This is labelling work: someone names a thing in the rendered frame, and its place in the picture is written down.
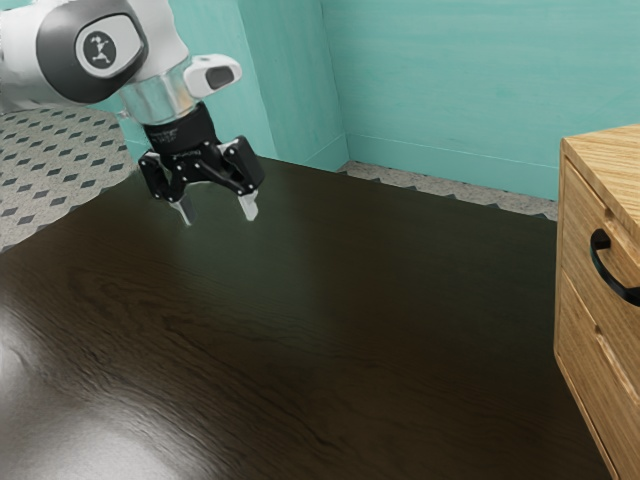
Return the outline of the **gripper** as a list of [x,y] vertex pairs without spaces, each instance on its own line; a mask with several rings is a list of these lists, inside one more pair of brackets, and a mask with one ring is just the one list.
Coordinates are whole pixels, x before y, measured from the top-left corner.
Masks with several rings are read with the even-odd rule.
[[186,194],[188,182],[180,175],[168,178],[161,156],[186,157],[187,152],[195,150],[201,153],[197,169],[203,176],[235,193],[248,221],[257,218],[258,188],[265,172],[246,137],[220,144],[206,105],[196,105],[191,112],[169,122],[143,124],[143,130],[151,145],[151,150],[138,160],[145,183],[152,197],[166,201],[185,225],[195,221],[195,209]]

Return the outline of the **wooden drawer cabinet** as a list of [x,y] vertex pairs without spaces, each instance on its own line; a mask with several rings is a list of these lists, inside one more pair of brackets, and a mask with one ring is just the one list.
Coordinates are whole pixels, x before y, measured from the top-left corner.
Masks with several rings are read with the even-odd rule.
[[554,354],[614,480],[640,480],[640,124],[560,145]]

